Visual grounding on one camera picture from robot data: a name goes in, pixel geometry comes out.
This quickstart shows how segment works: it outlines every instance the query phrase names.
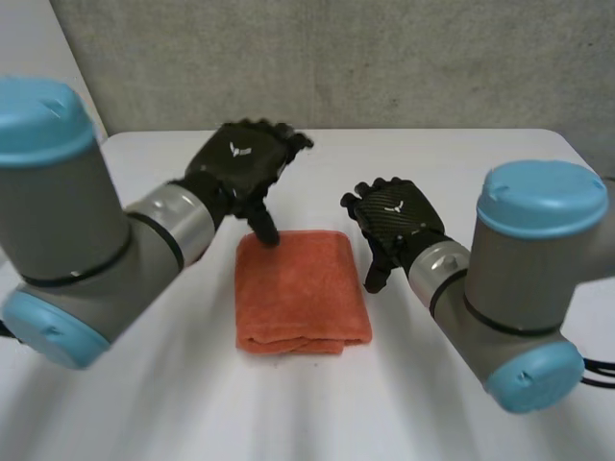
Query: gray wall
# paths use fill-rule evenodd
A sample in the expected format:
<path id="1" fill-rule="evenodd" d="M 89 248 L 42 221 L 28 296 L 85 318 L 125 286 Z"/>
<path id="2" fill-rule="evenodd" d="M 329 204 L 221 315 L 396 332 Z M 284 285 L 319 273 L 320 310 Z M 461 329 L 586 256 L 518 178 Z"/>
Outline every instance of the gray wall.
<path id="1" fill-rule="evenodd" d="M 52 0 L 110 133 L 536 127 L 615 174 L 613 0 Z"/>

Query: towel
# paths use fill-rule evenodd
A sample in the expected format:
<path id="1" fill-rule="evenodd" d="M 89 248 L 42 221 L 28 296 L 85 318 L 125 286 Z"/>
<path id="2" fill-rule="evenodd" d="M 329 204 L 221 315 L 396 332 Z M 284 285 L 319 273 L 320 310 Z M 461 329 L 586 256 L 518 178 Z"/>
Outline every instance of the towel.
<path id="1" fill-rule="evenodd" d="M 348 237 L 281 232 L 267 248 L 246 235 L 235 265 L 237 347 L 251 353 L 341 353 L 369 343 L 372 328 Z"/>

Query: gray arm segment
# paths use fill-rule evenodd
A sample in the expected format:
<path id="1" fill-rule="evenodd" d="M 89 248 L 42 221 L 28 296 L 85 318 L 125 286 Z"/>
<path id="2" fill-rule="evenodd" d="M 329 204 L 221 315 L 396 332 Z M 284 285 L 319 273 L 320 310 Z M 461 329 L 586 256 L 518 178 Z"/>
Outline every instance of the gray arm segment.
<path id="1" fill-rule="evenodd" d="M 615 178 L 603 182 L 608 191 L 609 209 L 587 251 L 581 281 L 615 277 Z"/>
<path id="2" fill-rule="evenodd" d="M 561 327 L 597 227 L 564 238 L 523 240 L 477 219 L 465 296 L 494 326 L 521 334 Z"/>
<path id="3" fill-rule="evenodd" d="M 184 267 L 205 252 L 215 235 L 205 206 L 174 184 L 157 188 L 127 211 L 130 247 L 106 271 L 66 286 L 22 287 L 22 291 L 60 306 L 110 342 L 136 320 Z"/>
<path id="4" fill-rule="evenodd" d="M 130 226 L 98 145 L 39 168 L 0 168 L 0 242 L 35 284 L 70 282 L 105 266 Z"/>
<path id="5" fill-rule="evenodd" d="M 479 321 L 464 301 L 469 261 L 470 252 L 459 243 L 438 243 L 416 258 L 408 282 L 481 383 L 520 353 L 565 341 L 559 331 L 527 338 L 497 331 Z"/>

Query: carbon fiber palm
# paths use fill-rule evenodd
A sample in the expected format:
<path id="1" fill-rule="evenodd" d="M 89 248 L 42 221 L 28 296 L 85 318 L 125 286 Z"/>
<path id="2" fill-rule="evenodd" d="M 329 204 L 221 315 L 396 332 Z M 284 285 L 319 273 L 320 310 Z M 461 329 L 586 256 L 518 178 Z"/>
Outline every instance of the carbon fiber palm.
<path id="1" fill-rule="evenodd" d="M 188 165 L 187 178 L 207 173 L 215 178 L 231 214 L 245 218 L 263 243 L 277 244 L 278 231 L 263 199 L 299 151 L 313 143 L 284 123 L 242 120 L 224 124 Z"/>
<path id="2" fill-rule="evenodd" d="M 353 194 L 342 197 L 342 206 L 358 222 L 374 256 L 365 288 L 377 293 L 392 269 L 406 271 L 414 258 L 437 241 L 448 239 L 444 224 L 430 201 L 414 182 L 382 178 L 370 187 L 361 182 Z"/>

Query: white table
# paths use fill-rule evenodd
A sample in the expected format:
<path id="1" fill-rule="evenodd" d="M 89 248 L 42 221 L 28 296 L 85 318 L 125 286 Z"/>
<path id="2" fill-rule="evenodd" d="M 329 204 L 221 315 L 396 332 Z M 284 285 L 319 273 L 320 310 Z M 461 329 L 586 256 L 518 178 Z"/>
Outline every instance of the white table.
<path id="1" fill-rule="evenodd" d="M 583 163 L 541 130 L 310 132 L 267 204 L 281 230 L 347 233 L 363 276 L 369 250 L 338 202 L 359 181 L 415 180 L 450 236 L 469 246 L 489 168 L 520 158 Z M 123 203 L 182 174 L 205 132 L 123 133 L 104 153 Z M 190 268 L 90 370 L 70 372 L 0 339 L 0 458 L 44 460 L 605 460 L 615 393 L 579 386 L 558 407 L 504 413 L 394 274 L 365 295 L 374 330 L 341 356 L 255 357 L 234 346 L 234 250 L 227 219 Z M 0 271 L 6 294 L 16 283 Z M 614 359 L 615 282 L 582 286 L 564 332 Z"/>

